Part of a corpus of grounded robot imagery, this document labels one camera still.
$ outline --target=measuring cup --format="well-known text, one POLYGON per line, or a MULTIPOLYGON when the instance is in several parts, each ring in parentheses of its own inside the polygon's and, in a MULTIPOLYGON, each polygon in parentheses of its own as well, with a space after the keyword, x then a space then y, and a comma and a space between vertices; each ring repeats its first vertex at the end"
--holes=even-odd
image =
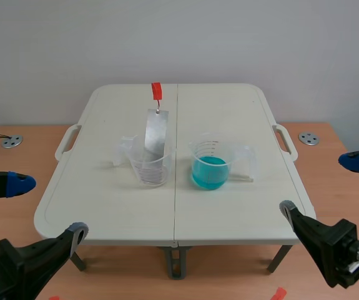
POLYGON ((192 177, 197 185, 217 189, 228 180, 233 163, 240 159, 248 161, 244 179, 253 181, 257 160, 251 147, 230 142, 223 134, 204 133, 189 143, 192 151, 192 177))
POLYGON ((175 153, 171 145, 170 139, 167 138, 165 140, 164 156, 155 161, 144 162, 144 138, 139 136, 122 137, 118 146, 116 146, 112 162, 115 166, 119 166, 127 158, 141 184, 160 186, 167 182, 171 173, 172 158, 173 153, 175 153))

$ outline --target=table leg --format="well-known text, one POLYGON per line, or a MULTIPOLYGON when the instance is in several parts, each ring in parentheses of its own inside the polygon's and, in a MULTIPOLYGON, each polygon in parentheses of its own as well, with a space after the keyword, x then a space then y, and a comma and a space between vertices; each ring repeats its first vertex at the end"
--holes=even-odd
POLYGON ((186 252, 191 247, 160 247, 164 251, 165 261, 167 263, 168 276, 171 279, 179 280, 186 277, 186 252))
POLYGON ((289 250, 292 248, 292 245, 283 245, 277 255, 275 255, 275 257, 273 258, 273 260, 271 261, 271 263, 268 266, 268 271, 270 271, 271 273, 273 273, 277 267, 279 266, 280 262, 285 258, 286 254, 289 252, 289 250))
POLYGON ((81 272, 86 269, 86 265, 83 260, 78 256, 76 252, 70 257, 70 260, 75 264, 75 267, 78 268, 81 272))

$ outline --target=water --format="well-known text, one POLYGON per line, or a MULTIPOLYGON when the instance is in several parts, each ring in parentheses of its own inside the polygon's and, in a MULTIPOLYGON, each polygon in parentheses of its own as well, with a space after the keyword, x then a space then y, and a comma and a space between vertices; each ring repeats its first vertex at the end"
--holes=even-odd
MULTIPOLYGON (((209 164, 225 164, 226 162, 219 157, 204 156, 201 161, 209 164)), ((192 168, 193 180, 202 188, 217 189, 228 179, 229 168, 224 166, 210 166, 197 159, 194 161, 192 168)))

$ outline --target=tabletop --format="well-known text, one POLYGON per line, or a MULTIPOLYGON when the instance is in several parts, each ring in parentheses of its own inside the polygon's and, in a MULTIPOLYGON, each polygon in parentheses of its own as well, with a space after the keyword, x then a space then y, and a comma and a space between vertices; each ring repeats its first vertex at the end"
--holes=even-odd
MULTIPOLYGON (((332 225, 345 218, 358 226, 359 174, 337 163, 346 152, 329 124, 287 123, 298 151, 296 167, 318 220, 332 225), (320 144, 298 141, 302 131, 312 131, 320 144)), ((12 149, 0 145, 0 171, 16 171, 36 178, 28 194, 0 199, 0 239, 16 247, 40 239, 34 228, 36 207, 57 166, 54 153, 68 126, 6 126, 1 134, 22 134, 24 142, 12 149)), ((38 299, 270 299, 281 286, 285 300, 359 299, 359 281, 344 290, 331 289, 303 246, 294 246, 278 269, 266 267, 279 246, 200 246, 191 249, 188 275, 172 281, 165 273, 161 250, 154 247, 80 246, 78 253, 88 268, 79 272, 71 263, 61 268, 38 299)))

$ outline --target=red tape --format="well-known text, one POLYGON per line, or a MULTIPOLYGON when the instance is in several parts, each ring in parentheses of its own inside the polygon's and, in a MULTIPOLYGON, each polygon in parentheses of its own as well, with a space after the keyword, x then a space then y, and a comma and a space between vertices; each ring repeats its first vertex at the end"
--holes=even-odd
POLYGON ((153 82, 152 83, 152 90, 153 90, 153 99, 154 100, 161 100, 162 99, 162 89, 161 83, 153 82))
POLYGON ((276 294, 272 296, 271 300, 283 300, 285 299, 286 294, 287 294, 286 290, 280 287, 277 289, 276 294))

